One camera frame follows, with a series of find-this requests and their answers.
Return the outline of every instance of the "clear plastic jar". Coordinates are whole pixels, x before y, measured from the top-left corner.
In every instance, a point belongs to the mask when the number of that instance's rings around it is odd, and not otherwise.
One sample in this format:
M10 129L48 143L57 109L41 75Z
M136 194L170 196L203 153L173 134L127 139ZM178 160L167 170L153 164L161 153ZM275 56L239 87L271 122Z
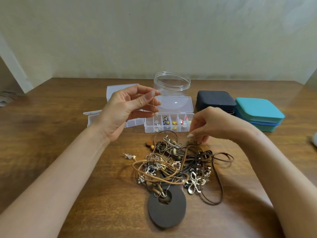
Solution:
M163 97L187 96L190 86L190 78L179 74L160 72L154 77L153 87L160 91Z

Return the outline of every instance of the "white wall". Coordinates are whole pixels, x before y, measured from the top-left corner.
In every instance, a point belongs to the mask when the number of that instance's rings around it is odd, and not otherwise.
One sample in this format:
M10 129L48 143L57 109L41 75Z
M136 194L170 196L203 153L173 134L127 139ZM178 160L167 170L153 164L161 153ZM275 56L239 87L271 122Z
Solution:
M296 80L317 67L317 0L0 0L28 79Z

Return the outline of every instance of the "fingernail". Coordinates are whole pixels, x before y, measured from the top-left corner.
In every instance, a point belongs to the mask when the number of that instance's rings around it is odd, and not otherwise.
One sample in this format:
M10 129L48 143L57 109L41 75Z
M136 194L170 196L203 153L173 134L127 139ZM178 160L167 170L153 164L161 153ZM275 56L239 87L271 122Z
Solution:
M149 93L147 93L144 97L146 100L149 100L151 98L153 98L155 96L155 91L151 91Z

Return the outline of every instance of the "wooden table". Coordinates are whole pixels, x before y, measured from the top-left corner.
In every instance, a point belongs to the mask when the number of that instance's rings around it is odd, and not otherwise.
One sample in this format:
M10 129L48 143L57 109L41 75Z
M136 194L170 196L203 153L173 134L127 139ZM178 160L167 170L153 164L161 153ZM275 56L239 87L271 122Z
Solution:
M82 113L102 109L108 85L153 80L53 78L5 108L0 108L0 212L17 198L86 127ZM281 151L317 184L317 149L310 137L317 132L317 93L296 82L193 80L193 105L199 90L223 90L232 97L265 98L286 116L268 134ZM187 133L179 133L185 140ZM161 230L149 219L149 193L137 184L131 161L124 153L143 159L144 143L153 134L143 126L124 129L102 154L91 177L71 209L59 237L281 237L279 221L248 159L231 141L212 139L214 152L225 151L236 160L218 166L224 183L224 201L204 204L188 195L184 220ZM219 187L211 177L207 195L217 198Z

